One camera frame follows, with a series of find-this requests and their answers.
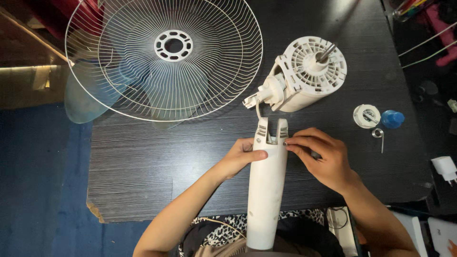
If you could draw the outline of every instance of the person's left hand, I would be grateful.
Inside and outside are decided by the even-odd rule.
[[[254,138],[238,139],[227,155],[208,172],[213,173],[220,179],[220,182],[223,182],[233,178],[248,163],[266,159],[268,153],[264,150],[253,151],[253,144]]]

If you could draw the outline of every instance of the blue floor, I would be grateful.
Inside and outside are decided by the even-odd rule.
[[[63,104],[0,112],[0,256],[131,256],[149,221],[101,224],[86,207],[92,123]]]

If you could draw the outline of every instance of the fan motor housing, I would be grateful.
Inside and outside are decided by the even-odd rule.
[[[286,88],[281,102],[270,103],[273,111],[298,111],[343,85],[347,65],[338,48],[323,63],[316,61],[316,54],[324,52],[331,44],[320,37],[301,37],[276,58],[270,75],[283,73]]]

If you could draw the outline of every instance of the wood grain table surface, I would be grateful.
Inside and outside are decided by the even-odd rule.
[[[409,97],[387,20],[378,0],[251,0],[262,31],[263,60],[251,85],[233,102],[202,118],[185,121],[167,131],[151,122],[112,111],[94,122],[88,184],[93,203],[105,222],[148,220],[220,160],[237,138],[253,137],[255,109],[242,100],[263,83],[274,64],[295,39],[317,36],[337,41],[348,65],[344,85],[332,95],[293,113],[272,112],[271,131],[286,118],[289,134],[317,127],[343,140],[351,167],[383,202],[415,201],[433,186],[416,114]],[[380,112],[396,110],[406,119],[398,129],[385,129],[381,140],[358,127],[352,112],[360,104]],[[200,215],[245,213],[249,166],[224,182]],[[343,198],[319,183],[290,153],[282,210],[343,205]]]

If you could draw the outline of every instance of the wire fan grill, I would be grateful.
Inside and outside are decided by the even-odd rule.
[[[73,74],[95,81],[75,75],[81,86],[116,112],[197,118],[233,101],[257,73],[262,36],[244,0],[98,2],[78,5],[65,47]]]
[[[324,52],[330,45],[329,42],[320,39],[315,40],[305,37],[304,42],[293,44],[292,69],[295,75],[306,85],[314,87],[315,92],[333,91],[329,86],[337,88],[345,79],[345,61],[339,50],[335,49],[329,56],[328,68],[323,72],[311,74],[305,67],[305,59],[317,52]]]

